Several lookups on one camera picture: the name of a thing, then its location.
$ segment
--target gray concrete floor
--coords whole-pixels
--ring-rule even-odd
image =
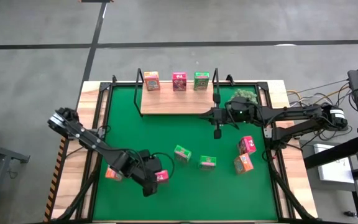
[[[90,43],[99,9],[76,0],[0,0],[0,45]],[[358,0],[117,0],[107,6],[99,43],[347,39],[358,39]],[[0,223],[42,220],[60,138],[46,120],[61,106],[76,106],[88,52],[0,50],[0,146],[32,156],[27,165],[12,163],[19,175],[6,178]],[[89,79],[134,80],[138,67],[160,71],[163,80],[174,70],[218,67],[238,80],[282,79],[287,89],[302,90],[345,79],[358,68],[358,45],[98,49]],[[347,101],[342,107],[358,127],[357,113]],[[319,217],[358,223],[341,215],[354,210],[349,192],[313,189],[313,196]]]

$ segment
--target desk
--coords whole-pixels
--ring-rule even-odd
[[[282,80],[269,80],[267,83],[272,106],[274,108],[288,106],[288,98],[285,91],[284,82]],[[92,128],[93,126],[95,127],[95,124],[100,126],[103,120],[104,109],[108,99],[107,94],[104,94],[103,97],[98,99],[100,86],[101,82],[84,82],[83,88],[81,90],[80,101],[78,104],[78,114],[80,116],[80,122],[85,128]],[[266,101],[264,101],[265,97],[261,97],[261,99],[262,104],[266,104]],[[98,100],[102,103],[100,114],[96,116],[99,117],[99,121],[95,123],[93,118]],[[293,122],[282,121],[277,122],[276,125],[281,127],[289,127],[293,125]],[[298,141],[295,140],[292,140],[290,143],[298,145]],[[50,218],[57,218],[59,215],[61,215],[67,206],[69,206],[81,187],[81,181],[85,171],[86,155],[90,153],[87,150],[81,150],[75,154],[72,154],[69,158],[65,158],[67,153],[74,151],[78,147],[79,145],[75,141],[71,141],[69,143],[66,139],[61,140],[60,148],[58,150],[57,163],[53,172],[52,184],[47,200],[47,209],[45,210],[44,221],[47,221]],[[92,160],[90,160],[90,163],[92,163],[90,165],[90,170],[92,170],[95,160],[96,156],[94,154],[92,156]],[[285,163],[288,183],[291,190],[297,199],[301,202],[301,204],[307,209],[307,211],[313,216],[317,217],[301,152],[297,149],[288,147],[287,149],[283,150],[283,161]],[[88,215],[88,209],[91,200],[91,190],[92,188],[90,188],[90,190],[87,192],[84,200],[84,207],[82,208],[81,214],[81,217],[83,218],[87,217]],[[279,195],[280,204],[283,208],[283,216],[287,217],[288,211],[285,209],[287,207],[286,200],[281,190],[279,190]]]

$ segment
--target red box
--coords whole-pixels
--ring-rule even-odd
[[[234,168],[237,174],[243,174],[254,169],[254,165],[252,165],[248,153],[236,157],[234,160]]]
[[[173,91],[186,91],[186,72],[174,72],[172,73],[172,85]]]
[[[122,175],[117,173],[116,171],[112,170],[110,167],[106,170],[105,178],[114,179],[116,181],[122,180]]]
[[[254,139],[252,136],[244,136],[240,140],[239,144],[237,145],[239,150],[239,154],[243,155],[244,153],[252,154],[256,151]]]
[[[144,82],[148,91],[160,90],[160,77],[158,72],[145,72],[144,73]]]
[[[169,176],[168,176],[168,171],[163,170],[160,172],[156,172],[155,175],[157,176],[157,182],[158,183],[164,183],[164,182],[168,182]]]

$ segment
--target juice box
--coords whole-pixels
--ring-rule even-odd
[[[173,91],[186,91],[186,72],[174,72],[172,74]]]
[[[122,180],[122,175],[112,170],[110,167],[107,168],[105,177],[116,181]]]
[[[234,168],[236,169],[237,174],[243,174],[254,169],[248,153],[236,157],[234,160]]]
[[[189,162],[191,157],[191,151],[185,149],[184,147],[181,147],[179,145],[176,146],[175,150],[175,158],[182,162]]]
[[[157,176],[157,182],[159,184],[168,182],[168,179],[169,179],[168,171],[163,170],[160,172],[156,172],[155,175]]]
[[[216,157],[212,156],[201,156],[200,157],[200,169],[202,170],[213,170],[216,167]]]
[[[148,91],[160,90],[160,78],[158,72],[145,72],[144,82]]]
[[[252,154],[256,151],[254,139],[252,136],[244,136],[241,138],[240,142],[237,144],[239,154],[243,155],[244,153]]]
[[[195,72],[194,73],[194,90],[206,90],[209,82],[208,72]]]

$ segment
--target green mat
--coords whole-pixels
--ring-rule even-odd
[[[239,87],[222,86],[222,102]],[[252,86],[240,87],[255,92]],[[268,165],[262,160],[261,128],[239,124],[222,128],[222,138],[213,139],[214,126],[195,115],[149,115],[141,118],[133,103],[134,87],[117,86],[112,94],[106,142],[114,147],[166,152],[173,157],[177,144],[192,151],[190,163],[175,162],[175,173],[158,192],[143,197],[142,187],[132,179],[116,182],[104,177],[102,163],[94,220],[277,220]],[[252,135],[257,152],[250,156],[254,170],[237,175],[233,160],[240,138]],[[217,157],[213,171],[199,170],[200,156]],[[164,169],[171,162],[160,156]]]

